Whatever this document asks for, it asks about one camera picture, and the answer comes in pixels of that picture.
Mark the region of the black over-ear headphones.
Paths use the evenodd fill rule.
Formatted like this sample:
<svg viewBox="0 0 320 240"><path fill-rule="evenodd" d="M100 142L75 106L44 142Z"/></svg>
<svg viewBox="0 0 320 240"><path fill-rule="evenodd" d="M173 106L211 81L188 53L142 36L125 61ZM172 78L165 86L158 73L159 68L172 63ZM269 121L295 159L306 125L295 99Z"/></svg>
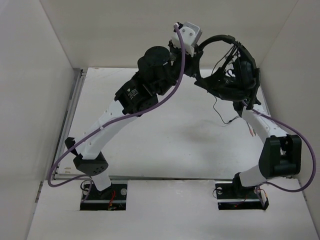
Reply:
<svg viewBox="0 0 320 240"><path fill-rule="evenodd" d="M225 101L244 102L247 110L252 110L257 101L260 87L260 69L250 52L231 35L214 35L203 41L202 49L215 42L232 45L224 57L225 62L210 76L195 77L195 85Z"/></svg>

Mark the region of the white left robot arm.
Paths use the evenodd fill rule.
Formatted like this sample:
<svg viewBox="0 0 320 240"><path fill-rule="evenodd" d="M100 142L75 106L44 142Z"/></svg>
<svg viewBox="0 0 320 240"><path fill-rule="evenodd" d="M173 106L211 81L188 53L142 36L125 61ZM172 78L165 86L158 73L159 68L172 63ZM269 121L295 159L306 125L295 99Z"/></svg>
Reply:
<svg viewBox="0 0 320 240"><path fill-rule="evenodd" d="M172 97L183 75L199 76L203 50L198 45L170 41L168 46L149 48L138 59L137 72L119 88L107 110L83 137L65 140L76 169L92 179L94 192L100 198L107 198L112 192L109 164L102 153L105 145L126 125Z"/></svg>

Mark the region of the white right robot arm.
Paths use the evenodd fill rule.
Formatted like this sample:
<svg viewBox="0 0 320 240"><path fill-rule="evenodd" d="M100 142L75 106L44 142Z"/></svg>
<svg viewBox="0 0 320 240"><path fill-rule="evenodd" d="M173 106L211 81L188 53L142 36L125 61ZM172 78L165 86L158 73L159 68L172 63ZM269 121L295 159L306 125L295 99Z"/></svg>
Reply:
<svg viewBox="0 0 320 240"><path fill-rule="evenodd" d="M250 110L247 110L242 102L233 102L232 105L263 143L257 165L234 175L232 193L237 197L243 197L268 180L298 174L301 171L301 137L280 128L260 104L254 104Z"/></svg>

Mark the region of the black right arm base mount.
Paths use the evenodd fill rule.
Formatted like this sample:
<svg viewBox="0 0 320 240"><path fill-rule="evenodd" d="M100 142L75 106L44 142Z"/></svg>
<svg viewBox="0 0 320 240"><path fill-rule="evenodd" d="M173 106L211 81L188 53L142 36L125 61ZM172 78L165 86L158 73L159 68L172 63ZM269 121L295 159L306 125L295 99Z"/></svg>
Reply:
<svg viewBox="0 0 320 240"><path fill-rule="evenodd" d="M262 210L269 207L269 198L264 189L255 187L236 192L231 181L216 181L212 196L221 211Z"/></svg>

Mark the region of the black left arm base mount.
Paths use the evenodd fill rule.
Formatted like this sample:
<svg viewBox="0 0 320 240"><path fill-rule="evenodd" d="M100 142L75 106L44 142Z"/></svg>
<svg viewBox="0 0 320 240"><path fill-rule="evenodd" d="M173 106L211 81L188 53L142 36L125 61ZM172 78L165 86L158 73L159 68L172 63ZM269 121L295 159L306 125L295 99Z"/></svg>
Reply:
<svg viewBox="0 0 320 240"><path fill-rule="evenodd" d="M79 209L81 211L125 211L127 207L128 182L114 180L111 186L100 192L89 180L80 184L82 191Z"/></svg>

